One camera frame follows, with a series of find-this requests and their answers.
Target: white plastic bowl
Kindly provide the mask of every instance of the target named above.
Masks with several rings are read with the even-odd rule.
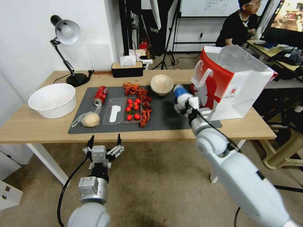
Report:
[[[167,75],[159,74],[151,79],[151,89],[160,96],[167,95],[174,87],[174,81]]]
[[[51,84],[34,92],[28,105],[45,118],[63,117],[76,107],[76,89],[70,84]]]

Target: plastic tray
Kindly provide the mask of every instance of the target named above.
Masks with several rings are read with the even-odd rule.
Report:
[[[126,98],[111,98],[107,102],[106,106],[106,111],[105,115],[102,121],[103,125],[118,125],[121,124],[124,113],[125,113],[125,104],[126,104],[127,99]],[[117,113],[117,118],[115,122],[110,122],[110,115],[111,115],[111,110],[112,106],[120,106],[121,111]]]
[[[140,122],[140,120],[135,120],[134,116],[133,116],[132,120],[130,120],[130,121],[127,120],[128,113],[125,112],[125,108],[128,106],[128,103],[127,103],[128,99],[131,99],[133,102],[135,102],[137,97],[126,97],[125,98],[124,109],[123,109],[124,116],[123,116],[123,119],[122,119],[122,123],[123,124],[138,124]],[[139,114],[141,116],[141,109],[142,109],[142,102],[139,105],[139,109],[135,111],[135,114]]]

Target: wooden table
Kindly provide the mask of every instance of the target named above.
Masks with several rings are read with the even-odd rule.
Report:
[[[175,84],[189,84],[193,76],[193,70],[150,70],[144,71],[142,77],[113,78],[111,72],[92,75],[90,81],[76,88],[76,108],[68,115],[57,119],[46,119],[36,111],[30,109],[27,103],[23,104],[15,114],[0,128],[0,143],[26,143],[49,170],[64,184],[66,174],[49,155],[42,143],[85,143],[92,134],[68,134],[69,127],[77,112],[80,102],[88,87],[122,86],[126,81],[140,85],[149,85],[151,78],[157,74],[169,75]],[[68,74],[68,71],[54,71],[41,85],[52,84],[59,77]],[[233,140],[274,139],[276,135],[262,120],[258,113],[251,108],[245,118],[222,120],[223,127],[219,130]],[[115,142],[117,132],[94,133],[96,142]],[[194,140],[195,136],[190,129],[167,131],[136,131],[121,132],[124,142],[138,141],[171,141]]]
[[[277,53],[279,53],[280,51],[282,51],[282,47],[272,47],[270,49],[265,49],[262,45],[256,45],[255,44],[255,40],[248,40],[247,41],[249,44],[249,47],[252,47],[252,51],[257,51],[258,53],[265,55],[266,57],[272,57],[274,55],[276,55]],[[280,67],[284,67],[286,69],[288,69],[291,72],[295,72],[295,70],[299,67],[299,66],[293,66],[293,65],[289,65],[286,64],[284,62],[281,61],[275,61]]]

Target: red soda can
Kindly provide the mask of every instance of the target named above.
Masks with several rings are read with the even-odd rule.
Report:
[[[103,104],[105,97],[107,95],[107,88],[105,86],[100,86],[94,97],[94,104],[97,106],[100,102]]]

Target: desk lamp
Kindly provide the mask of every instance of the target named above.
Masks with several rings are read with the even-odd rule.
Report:
[[[55,26],[56,33],[56,37],[50,42],[62,58],[65,66],[70,71],[70,76],[66,79],[66,83],[74,87],[87,83],[94,71],[89,70],[88,77],[83,73],[74,73],[74,68],[67,60],[64,59],[57,47],[60,43],[66,45],[75,43],[79,39],[81,33],[79,25],[71,20],[62,20],[61,17],[57,15],[53,15],[50,18],[50,21]]]

